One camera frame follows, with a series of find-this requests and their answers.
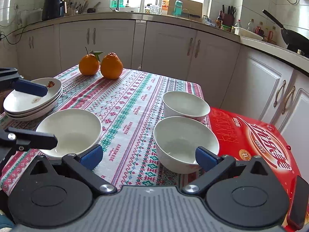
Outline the white bowl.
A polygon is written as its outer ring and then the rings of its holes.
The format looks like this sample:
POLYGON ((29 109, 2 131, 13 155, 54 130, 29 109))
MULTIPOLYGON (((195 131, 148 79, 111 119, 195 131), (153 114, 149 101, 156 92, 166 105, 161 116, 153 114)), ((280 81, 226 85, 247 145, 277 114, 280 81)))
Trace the white bowl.
POLYGON ((215 134, 203 123, 187 117, 160 120, 154 127, 153 136, 160 163, 177 174, 190 174, 200 169, 195 158, 199 146, 219 154, 215 134))
POLYGON ((181 116, 201 122, 211 111, 205 100, 186 92, 166 92, 162 102, 165 117, 181 116))
POLYGON ((54 134, 58 144, 51 150, 41 149, 49 159, 60 159, 66 154, 81 154, 99 142, 102 124, 92 112, 66 109, 46 117, 37 132, 54 134))

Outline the large white fruit-print plate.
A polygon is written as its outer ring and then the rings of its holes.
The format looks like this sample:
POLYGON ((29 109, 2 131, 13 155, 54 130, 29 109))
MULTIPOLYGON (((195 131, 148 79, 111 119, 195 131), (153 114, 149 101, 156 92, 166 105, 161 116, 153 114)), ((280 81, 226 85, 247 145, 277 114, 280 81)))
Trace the large white fruit-print plate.
POLYGON ((61 97, 62 93, 58 94, 56 98, 54 98, 53 100, 51 100, 50 102, 46 103, 43 106, 40 106, 38 109, 26 112, 26 113, 22 113, 22 114, 13 114, 13 113, 9 113, 8 111, 4 110, 4 113, 8 116, 13 116, 14 118, 21 118, 21 117, 26 117, 32 114, 36 114, 39 111, 42 111, 43 109, 45 109, 46 107, 50 106, 50 105, 54 105, 56 103, 56 101, 61 97))

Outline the red snack gift box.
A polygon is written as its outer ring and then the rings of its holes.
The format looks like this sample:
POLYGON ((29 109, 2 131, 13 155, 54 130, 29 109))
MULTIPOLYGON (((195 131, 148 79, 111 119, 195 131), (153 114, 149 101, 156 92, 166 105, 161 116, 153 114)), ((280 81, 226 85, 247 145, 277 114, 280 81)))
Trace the red snack gift box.
POLYGON ((212 107, 206 117, 219 142, 218 155, 248 161, 261 156, 272 169, 292 203, 296 177, 303 177, 291 146, 274 125, 212 107))

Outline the orange with leaf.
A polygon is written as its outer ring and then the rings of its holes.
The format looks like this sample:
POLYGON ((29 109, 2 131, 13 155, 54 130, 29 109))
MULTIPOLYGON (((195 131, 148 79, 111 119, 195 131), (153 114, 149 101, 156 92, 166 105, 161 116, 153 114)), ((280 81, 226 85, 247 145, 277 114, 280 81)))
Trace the orange with leaf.
POLYGON ((103 52, 88 50, 86 48, 86 55, 79 61, 79 71, 82 75, 92 76, 97 73, 101 64, 99 59, 101 54, 103 52))

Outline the patterned tablecloth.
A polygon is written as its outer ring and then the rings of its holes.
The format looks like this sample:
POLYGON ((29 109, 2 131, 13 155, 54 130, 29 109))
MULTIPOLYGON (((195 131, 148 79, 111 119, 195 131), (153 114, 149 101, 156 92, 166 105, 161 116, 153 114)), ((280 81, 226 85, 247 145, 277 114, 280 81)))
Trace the patterned tablecloth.
POLYGON ((181 91, 203 97, 198 84, 129 69, 119 79, 107 80, 101 73, 83 76, 77 67, 59 74, 58 79, 63 93, 55 111, 85 109, 101 121, 103 159, 94 169, 97 175, 117 187, 183 186, 197 177, 197 173, 179 175, 164 168, 152 132, 164 116, 163 94, 181 91))

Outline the black air fryer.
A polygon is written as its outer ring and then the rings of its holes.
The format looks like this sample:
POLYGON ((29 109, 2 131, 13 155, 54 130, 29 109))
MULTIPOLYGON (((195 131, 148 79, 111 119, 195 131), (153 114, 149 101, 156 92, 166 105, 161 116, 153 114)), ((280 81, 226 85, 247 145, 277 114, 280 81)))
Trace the black air fryer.
POLYGON ((65 0, 45 0, 42 9, 42 21, 64 17, 66 13, 65 0))

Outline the bumpy orange without leaf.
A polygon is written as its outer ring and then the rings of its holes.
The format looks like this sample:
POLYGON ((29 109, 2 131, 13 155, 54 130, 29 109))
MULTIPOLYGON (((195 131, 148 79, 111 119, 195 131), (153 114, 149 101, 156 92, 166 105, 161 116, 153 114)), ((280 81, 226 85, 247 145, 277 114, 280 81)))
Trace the bumpy orange without leaf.
POLYGON ((115 80, 120 77, 123 72, 123 63, 118 55, 110 52, 101 62, 101 74, 106 79, 115 80))

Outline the black smartphone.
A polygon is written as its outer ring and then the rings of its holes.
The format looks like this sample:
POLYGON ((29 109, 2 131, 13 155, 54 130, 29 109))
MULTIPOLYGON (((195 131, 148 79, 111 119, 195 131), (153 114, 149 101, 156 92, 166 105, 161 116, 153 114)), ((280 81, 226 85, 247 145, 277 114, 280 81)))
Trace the black smartphone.
POLYGON ((292 186, 292 198, 287 214, 287 223, 296 230, 300 230, 305 224, 308 204, 308 183, 301 176, 297 175, 292 186))

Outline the white rectangular container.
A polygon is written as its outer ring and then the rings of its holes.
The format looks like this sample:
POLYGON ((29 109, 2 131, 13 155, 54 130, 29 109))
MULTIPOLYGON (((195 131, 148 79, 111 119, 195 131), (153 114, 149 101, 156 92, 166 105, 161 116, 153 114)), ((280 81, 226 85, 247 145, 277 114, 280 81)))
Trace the white rectangular container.
POLYGON ((263 37, 249 31, 249 30, 246 30, 244 28, 241 28, 241 27, 234 27, 235 29, 235 34, 236 35, 239 35, 240 37, 246 37, 246 38, 251 38, 251 39, 255 39, 255 40, 263 40, 263 37))

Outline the dark soy sauce bottle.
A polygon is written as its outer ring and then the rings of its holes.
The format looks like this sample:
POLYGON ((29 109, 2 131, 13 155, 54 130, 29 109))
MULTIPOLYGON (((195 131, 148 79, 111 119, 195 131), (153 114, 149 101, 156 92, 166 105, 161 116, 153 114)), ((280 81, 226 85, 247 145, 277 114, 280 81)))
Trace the dark soy sauce bottle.
POLYGON ((223 11, 220 10, 219 11, 219 15, 218 15, 218 17, 216 19, 216 27, 221 29, 222 23, 223 23, 223 11))

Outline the knife block with knives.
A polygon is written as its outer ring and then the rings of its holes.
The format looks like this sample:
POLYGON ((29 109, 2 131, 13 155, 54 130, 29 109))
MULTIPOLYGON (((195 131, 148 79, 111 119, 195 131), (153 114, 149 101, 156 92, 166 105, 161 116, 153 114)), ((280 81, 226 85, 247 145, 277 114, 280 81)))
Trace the knife block with knives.
POLYGON ((223 11, 223 25, 231 27, 234 24, 235 14, 236 14, 236 7, 233 5, 222 5, 223 11))

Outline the black wok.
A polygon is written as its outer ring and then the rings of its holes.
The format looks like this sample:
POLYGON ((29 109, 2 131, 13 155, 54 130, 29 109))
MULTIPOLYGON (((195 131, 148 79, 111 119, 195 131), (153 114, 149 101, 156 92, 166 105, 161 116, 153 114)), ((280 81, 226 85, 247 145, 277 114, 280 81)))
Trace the black wok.
POLYGON ((295 53, 303 53, 308 58, 309 39, 290 29, 286 29, 272 14, 263 9, 262 12, 281 28, 281 36, 287 44, 287 49, 295 53))

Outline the wooden cutting board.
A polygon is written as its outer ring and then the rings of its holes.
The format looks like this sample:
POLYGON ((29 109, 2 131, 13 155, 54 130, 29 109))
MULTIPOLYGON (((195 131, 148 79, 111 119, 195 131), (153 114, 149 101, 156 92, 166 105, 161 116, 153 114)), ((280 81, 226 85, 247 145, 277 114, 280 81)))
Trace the wooden cutting board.
MULTIPOLYGON (((190 14, 190 16, 196 18, 202 18, 203 13, 203 4, 200 2, 192 1, 192 0, 178 0, 182 2, 183 13, 190 14)), ((174 12, 176 0, 169 0, 168 12, 167 14, 172 16, 174 12)))

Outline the teal bottle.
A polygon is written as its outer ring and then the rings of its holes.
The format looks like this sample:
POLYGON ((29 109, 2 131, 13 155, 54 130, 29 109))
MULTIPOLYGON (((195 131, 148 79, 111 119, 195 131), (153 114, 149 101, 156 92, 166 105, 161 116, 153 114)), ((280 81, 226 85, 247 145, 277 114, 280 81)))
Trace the teal bottle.
POLYGON ((180 17, 182 15, 182 5, 183 5, 182 1, 180 0, 175 1, 174 12, 173 12, 175 17, 180 17))

